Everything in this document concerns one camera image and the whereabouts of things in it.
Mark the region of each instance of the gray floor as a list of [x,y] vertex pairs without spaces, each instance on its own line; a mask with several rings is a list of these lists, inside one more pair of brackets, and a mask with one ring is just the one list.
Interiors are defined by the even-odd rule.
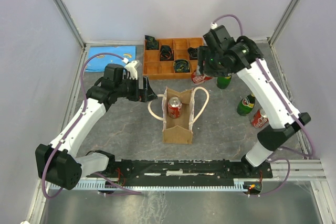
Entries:
[[[265,55],[268,67],[276,81],[280,80],[274,58],[267,43],[258,44]],[[143,46],[137,46],[137,57],[142,62]],[[88,89],[102,76],[102,73],[85,73],[85,87]],[[164,92],[165,87],[183,91],[196,87],[190,79],[150,80],[156,94]],[[147,104],[119,99],[98,121],[86,137],[78,156],[89,150],[101,149],[112,153],[117,159],[240,159],[257,141],[258,129],[250,124],[250,119],[260,108],[256,104],[252,113],[240,116],[236,112],[242,97],[250,93],[249,88],[236,75],[230,86],[221,90],[212,79],[201,86],[210,93],[209,104],[193,127],[192,145],[163,144],[162,122],[151,117]],[[82,102],[77,101],[77,109]],[[205,94],[198,91],[195,96],[195,113],[205,101]],[[162,115],[161,101],[154,101],[153,111]],[[285,144],[300,150],[298,138],[293,136]],[[301,158],[282,151],[277,157]]]
[[[265,183],[265,191],[276,183]],[[158,192],[106,197],[64,191],[46,203],[40,224],[319,224],[309,182],[287,183],[260,198],[226,192]]]

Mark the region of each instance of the green bottle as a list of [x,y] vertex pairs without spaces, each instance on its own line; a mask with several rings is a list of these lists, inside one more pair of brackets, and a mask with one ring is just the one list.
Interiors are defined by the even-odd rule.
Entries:
[[237,107],[237,113],[239,115],[247,115],[254,108],[254,104],[256,103],[256,97],[254,94],[249,94],[247,97],[243,98]]
[[228,77],[217,77],[217,87],[220,89],[226,89],[230,82],[231,82],[232,76]]

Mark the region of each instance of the white wall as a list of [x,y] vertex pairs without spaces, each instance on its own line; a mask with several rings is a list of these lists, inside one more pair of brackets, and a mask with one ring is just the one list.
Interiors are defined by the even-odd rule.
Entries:
[[60,131],[80,47],[53,0],[0,0],[0,222],[26,218],[35,149]]
[[301,0],[275,44],[293,97],[312,121],[307,128],[336,198],[336,5]]
[[[237,15],[245,34],[271,36],[290,0],[63,0],[86,42],[142,41],[144,34],[161,38],[202,36],[222,14]],[[239,35],[231,18],[225,21]]]

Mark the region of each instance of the wooden tray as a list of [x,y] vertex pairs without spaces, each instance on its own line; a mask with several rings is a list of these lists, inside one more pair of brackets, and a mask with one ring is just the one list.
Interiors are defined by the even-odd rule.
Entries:
[[162,45],[168,45],[174,50],[174,60],[186,59],[190,63],[190,73],[175,73],[174,61],[160,61],[160,50],[146,50],[146,40],[144,42],[143,70],[144,76],[151,80],[162,79],[187,79],[196,70],[197,60],[189,60],[188,48],[203,46],[202,38],[176,38],[176,39],[157,39],[159,49]]

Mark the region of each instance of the marble surface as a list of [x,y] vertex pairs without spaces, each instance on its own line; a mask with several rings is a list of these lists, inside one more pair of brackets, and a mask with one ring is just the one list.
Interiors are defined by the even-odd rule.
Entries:
[[[279,73],[268,44],[258,46],[279,83]],[[143,46],[137,46],[137,59],[142,62]],[[91,87],[101,76],[102,73],[85,73],[85,88]],[[162,94],[166,86],[176,91],[196,87],[190,79],[150,80],[150,85],[156,94]],[[260,105],[257,103],[248,116],[237,114],[238,103],[250,90],[236,75],[225,90],[216,86],[215,78],[201,86],[209,91],[210,100],[203,114],[194,123],[193,144],[164,144],[162,122],[149,114],[147,104],[122,98],[92,128],[81,145],[78,156],[84,156],[90,150],[104,150],[114,154],[116,159],[241,159],[257,142],[260,130],[254,128],[250,120]],[[196,93],[195,114],[201,109],[205,97],[202,91]],[[80,96],[76,110],[82,99]],[[152,110],[162,115],[161,99],[152,103]],[[300,150],[296,135],[285,145]],[[301,159],[301,156],[286,151],[278,152],[275,156]]]

